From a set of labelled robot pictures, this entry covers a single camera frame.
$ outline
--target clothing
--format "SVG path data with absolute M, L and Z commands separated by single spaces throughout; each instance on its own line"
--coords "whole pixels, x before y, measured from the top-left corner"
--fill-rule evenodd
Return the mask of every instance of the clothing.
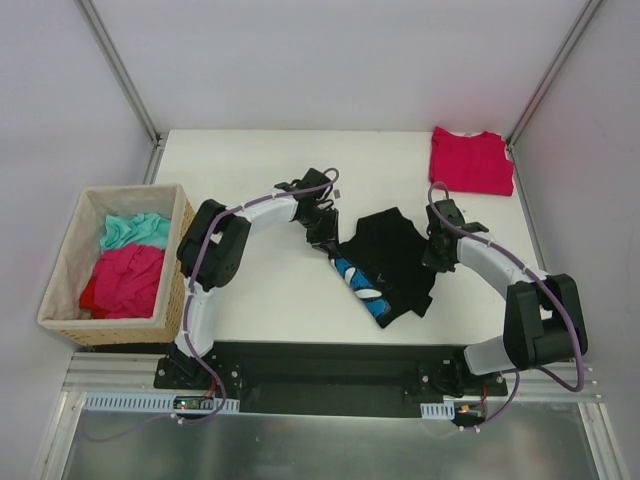
M 150 318 L 163 260 L 164 250 L 136 244 L 103 253 L 83 292 L 85 305 L 93 288 L 93 305 L 106 311 L 103 318 Z
M 385 328 L 409 310 L 422 317 L 431 305 L 436 272 L 422 265 L 426 248 L 411 220 L 391 208 L 359 219 L 355 236 L 340 243 L 330 259 Z
M 513 194 L 513 162 L 500 135 L 484 132 L 460 137 L 436 127 L 431 138 L 431 183 L 457 192 Z
M 130 243 L 166 249 L 171 222 L 157 213 L 138 213 L 130 217 L 107 215 L 107 233 L 100 238 L 100 250 L 126 247 Z

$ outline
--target red cloth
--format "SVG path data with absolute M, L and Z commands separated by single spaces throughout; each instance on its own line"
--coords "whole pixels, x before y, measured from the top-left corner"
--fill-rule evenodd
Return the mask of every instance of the red cloth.
M 107 312 L 105 309 L 96 305 L 93 297 L 96 291 L 96 277 L 91 277 L 89 283 L 84 288 L 84 292 L 80 295 L 80 307 L 91 310 L 91 316 L 93 318 L 107 318 Z
M 513 162 L 500 135 L 460 137 L 436 127 L 431 138 L 429 179 L 457 192 L 513 194 Z
M 133 243 L 104 252 L 80 297 L 80 306 L 83 306 L 83 297 L 85 305 L 90 304 L 88 300 L 93 288 L 92 304 L 106 311 L 102 318 L 150 318 L 163 260 L 164 250 Z M 100 318 L 96 316 L 95 308 L 93 311 L 94 318 Z

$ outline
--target teal cloth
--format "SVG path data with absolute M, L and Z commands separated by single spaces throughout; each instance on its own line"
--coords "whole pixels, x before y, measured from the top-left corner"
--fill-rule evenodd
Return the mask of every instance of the teal cloth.
M 130 243 L 165 250 L 171 222 L 157 213 L 139 213 L 130 217 L 107 215 L 107 233 L 100 238 L 100 250 L 126 247 Z

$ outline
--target white wall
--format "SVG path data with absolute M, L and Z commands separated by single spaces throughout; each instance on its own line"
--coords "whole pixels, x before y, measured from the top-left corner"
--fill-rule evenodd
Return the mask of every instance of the white wall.
M 640 478 L 640 2 L 605 2 L 516 146 L 552 271 L 573 275 L 590 359 Z
M 158 128 L 509 133 L 585 0 L 96 0 Z
M 78 193 L 140 181 L 150 144 L 71 0 L 0 16 L 0 478 L 25 478 L 75 348 L 36 313 Z

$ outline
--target basket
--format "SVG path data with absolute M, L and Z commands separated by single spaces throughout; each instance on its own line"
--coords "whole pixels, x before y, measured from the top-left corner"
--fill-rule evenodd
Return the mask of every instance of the basket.
M 100 256 L 107 215 L 155 212 L 171 219 L 158 294 L 151 318 L 91 319 L 78 306 Z M 89 187 L 80 194 L 45 292 L 38 323 L 81 345 L 167 343 L 180 327 L 184 281 L 176 251 L 195 216 L 180 185 Z

